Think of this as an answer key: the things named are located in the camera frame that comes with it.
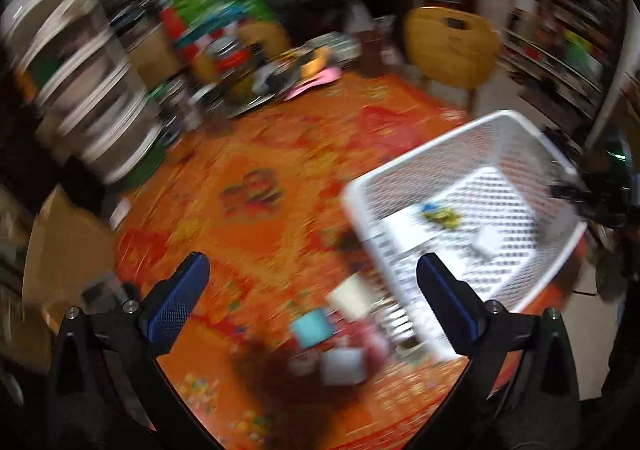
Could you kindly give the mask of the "white cube charger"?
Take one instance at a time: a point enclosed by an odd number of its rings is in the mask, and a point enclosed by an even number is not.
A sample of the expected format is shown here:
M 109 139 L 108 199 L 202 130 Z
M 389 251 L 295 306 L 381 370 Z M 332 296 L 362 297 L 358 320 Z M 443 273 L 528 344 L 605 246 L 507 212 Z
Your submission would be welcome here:
M 320 358 L 320 376 L 326 386 L 354 386 L 366 381 L 363 350 L 356 347 L 327 350 Z

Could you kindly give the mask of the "yellow toy car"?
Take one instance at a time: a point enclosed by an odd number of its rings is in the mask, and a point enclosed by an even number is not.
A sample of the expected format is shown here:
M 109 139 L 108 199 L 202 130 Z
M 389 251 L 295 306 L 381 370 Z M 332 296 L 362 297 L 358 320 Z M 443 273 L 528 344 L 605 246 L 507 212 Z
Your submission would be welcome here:
M 424 203 L 420 214 L 427 222 L 443 229 L 457 229 L 463 218 L 459 212 L 451 207 L 436 203 Z

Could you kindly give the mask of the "white perforated plastic basket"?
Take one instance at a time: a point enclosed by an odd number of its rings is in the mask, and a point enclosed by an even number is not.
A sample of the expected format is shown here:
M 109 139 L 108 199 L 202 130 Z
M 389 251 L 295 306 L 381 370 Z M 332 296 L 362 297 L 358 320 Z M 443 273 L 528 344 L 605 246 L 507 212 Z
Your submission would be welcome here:
M 409 320 L 409 331 L 436 361 L 456 357 L 416 282 L 420 256 L 436 253 L 484 301 L 520 313 L 561 271 L 587 229 L 574 207 L 551 196 L 556 183 L 577 172 L 552 141 L 520 113 L 501 110 L 439 136 L 379 166 L 342 191 L 343 210 L 390 293 Z M 424 203 L 451 207 L 457 229 L 427 222 L 432 239 L 398 253 L 382 219 Z M 481 225 L 504 233 L 494 259 L 471 249 Z

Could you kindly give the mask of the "teal plug adapter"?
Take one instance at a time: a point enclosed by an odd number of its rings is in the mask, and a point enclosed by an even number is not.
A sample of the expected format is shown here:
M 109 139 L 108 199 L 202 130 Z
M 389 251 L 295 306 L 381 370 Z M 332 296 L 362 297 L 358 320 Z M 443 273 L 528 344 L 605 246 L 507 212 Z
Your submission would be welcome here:
M 317 346 L 333 337 L 335 327 L 329 315 L 317 308 L 290 324 L 290 332 L 300 349 Z

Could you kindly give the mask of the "white square charger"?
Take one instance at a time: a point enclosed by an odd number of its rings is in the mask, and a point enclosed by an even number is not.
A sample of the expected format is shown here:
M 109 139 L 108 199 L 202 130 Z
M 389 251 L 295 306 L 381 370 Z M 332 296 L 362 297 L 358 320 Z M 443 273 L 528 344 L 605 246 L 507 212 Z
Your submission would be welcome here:
M 473 252 L 483 259 L 494 259 L 500 252 L 504 233 L 494 225 L 481 225 L 472 242 Z

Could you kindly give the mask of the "cardboard box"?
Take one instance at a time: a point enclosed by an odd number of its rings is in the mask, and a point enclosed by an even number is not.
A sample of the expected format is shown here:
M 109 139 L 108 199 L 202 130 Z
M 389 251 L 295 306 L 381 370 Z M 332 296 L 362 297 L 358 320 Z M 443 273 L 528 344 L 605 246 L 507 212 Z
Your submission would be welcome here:
M 115 269 L 115 236 L 93 214 L 75 207 L 58 186 L 44 201 L 30 235 L 24 269 L 24 305 L 58 332 L 65 311 Z

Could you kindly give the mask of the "white small charger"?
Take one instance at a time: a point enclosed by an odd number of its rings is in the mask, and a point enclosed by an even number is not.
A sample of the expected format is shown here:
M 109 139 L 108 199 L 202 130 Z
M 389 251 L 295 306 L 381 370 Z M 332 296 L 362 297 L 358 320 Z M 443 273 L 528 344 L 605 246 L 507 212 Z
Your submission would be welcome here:
M 368 278 L 355 273 L 326 294 L 326 303 L 347 321 L 356 322 L 369 317 L 382 297 Z

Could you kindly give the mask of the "hello kitty charger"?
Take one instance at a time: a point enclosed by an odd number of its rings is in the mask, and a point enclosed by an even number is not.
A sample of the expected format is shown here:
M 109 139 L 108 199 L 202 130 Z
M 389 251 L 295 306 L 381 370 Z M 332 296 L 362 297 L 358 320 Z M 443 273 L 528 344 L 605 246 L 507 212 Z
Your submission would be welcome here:
M 288 359 L 288 372 L 303 378 L 316 373 L 320 368 L 322 352 L 318 349 L 307 349 L 303 352 L 296 352 Z

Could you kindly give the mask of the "white stacked drawer tower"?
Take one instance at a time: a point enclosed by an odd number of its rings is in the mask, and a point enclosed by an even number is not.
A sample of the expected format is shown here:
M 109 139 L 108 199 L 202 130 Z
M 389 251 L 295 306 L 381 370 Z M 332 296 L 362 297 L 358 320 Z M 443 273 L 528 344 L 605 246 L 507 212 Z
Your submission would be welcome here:
M 14 0 L 1 40 L 46 145 L 117 184 L 160 138 L 156 103 L 99 0 Z

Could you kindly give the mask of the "red lid pickle jar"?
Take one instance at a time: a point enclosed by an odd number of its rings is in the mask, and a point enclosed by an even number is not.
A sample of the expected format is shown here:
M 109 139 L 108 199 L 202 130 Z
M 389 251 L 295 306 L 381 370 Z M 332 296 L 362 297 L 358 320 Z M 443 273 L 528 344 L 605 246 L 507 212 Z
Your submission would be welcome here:
M 205 53 L 214 62 L 218 86 L 223 91 L 239 83 L 253 83 L 252 54 L 235 36 L 221 36 L 206 47 Z

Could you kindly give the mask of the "wooden chair right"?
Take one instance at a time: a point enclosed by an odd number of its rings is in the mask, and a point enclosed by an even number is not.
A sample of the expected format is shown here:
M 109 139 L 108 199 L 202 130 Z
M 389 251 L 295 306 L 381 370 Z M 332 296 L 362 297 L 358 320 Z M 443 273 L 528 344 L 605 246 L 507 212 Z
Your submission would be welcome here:
M 480 15 L 447 7 L 417 7 L 404 19 L 408 62 L 423 79 L 466 93 L 473 113 L 478 88 L 491 77 L 500 51 L 498 33 Z

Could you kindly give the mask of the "wooden chair behind table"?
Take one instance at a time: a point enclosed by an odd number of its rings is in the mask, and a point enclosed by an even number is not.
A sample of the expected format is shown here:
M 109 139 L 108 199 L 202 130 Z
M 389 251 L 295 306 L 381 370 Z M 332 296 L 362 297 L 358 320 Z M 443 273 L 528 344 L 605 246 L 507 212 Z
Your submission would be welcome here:
M 274 21 L 258 20 L 240 25 L 238 36 L 245 44 L 259 44 L 268 59 L 276 58 L 291 48 L 285 28 Z

